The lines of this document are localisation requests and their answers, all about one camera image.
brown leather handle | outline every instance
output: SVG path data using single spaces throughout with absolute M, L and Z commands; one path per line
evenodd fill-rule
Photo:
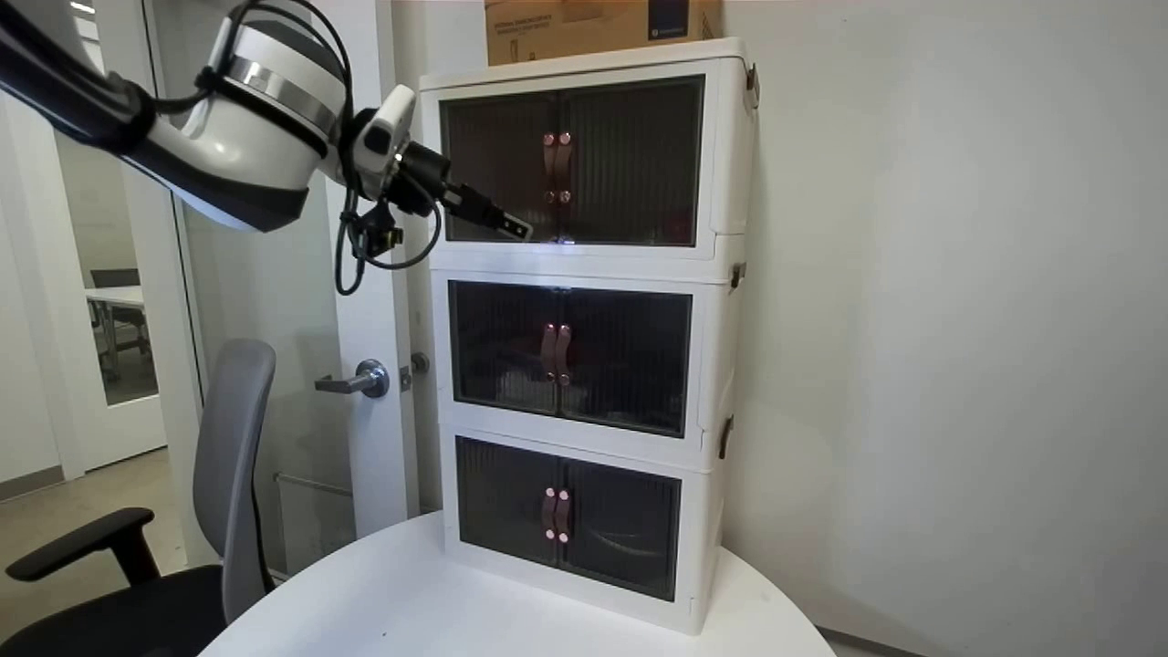
M 559 498 L 556 489 L 549 487 L 543 491 L 543 507 L 540 510 L 540 523 L 543 525 L 543 537 L 548 540 L 556 540 L 556 505 Z
M 571 193 L 571 161 L 572 161 L 572 136 L 570 132 L 561 132 L 557 139 L 559 146 L 556 148 L 556 157 L 552 162 L 554 182 L 558 193 L 556 195 L 561 205 L 572 200 Z
M 555 203 L 559 188 L 556 187 L 556 136 L 550 132 L 543 136 L 543 186 L 544 200 Z
M 572 327 L 566 324 L 559 325 L 559 339 L 556 340 L 556 371 L 559 372 L 559 385 L 566 386 L 572 382 L 571 373 L 568 371 L 568 345 L 572 343 Z
M 540 345 L 540 362 L 549 381 L 556 380 L 556 325 L 543 327 L 543 344 Z
M 571 493 L 566 490 L 556 495 L 556 539 L 559 542 L 568 542 L 572 538 L 572 500 Z

chair armrest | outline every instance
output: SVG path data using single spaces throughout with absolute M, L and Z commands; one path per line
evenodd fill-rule
M 153 519 L 150 509 L 120 509 L 33 551 L 5 568 L 5 573 L 14 580 L 35 582 L 82 556 L 112 549 L 131 585 L 155 580 L 158 566 L 142 535 L 142 526 Z

round white table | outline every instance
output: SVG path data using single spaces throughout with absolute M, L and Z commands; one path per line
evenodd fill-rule
M 691 637 L 451 561 L 442 537 L 440 511 L 366 537 L 277 588 L 202 655 L 834 657 L 783 592 L 724 548 L 705 629 Z

dark tinted door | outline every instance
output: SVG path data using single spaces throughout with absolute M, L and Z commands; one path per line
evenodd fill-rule
M 673 600 L 681 482 L 561 459 L 573 500 L 561 567 L 613 586 Z
M 526 220 L 536 242 L 558 237 L 556 206 L 545 199 L 544 134 L 556 130 L 551 94 L 524 94 L 466 101 L 443 101 L 443 152 L 451 177 Z M 458 217 L 447 223 L 452 241 L 498 241 L 502 235 Z
M 451 281 L 452 380 L 457 401 L 555 414 L 544 333 L 559 317 L 554 289 Z
M 561 130 L 572 144 L 563 240 L 694 245 L 703 81 L 562 92 Z
M 454 437 L 459 535 L 464 542 L 554 565 L 542 505 L 556 485 L 556 457 Z
M 572 289 L 564 293 L 564 417 L 681 437 L 691 297 Z

cardboard box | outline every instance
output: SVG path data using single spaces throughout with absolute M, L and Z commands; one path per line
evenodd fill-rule
M 722 0 L 485 0 L 491 65 L 718 39 Z

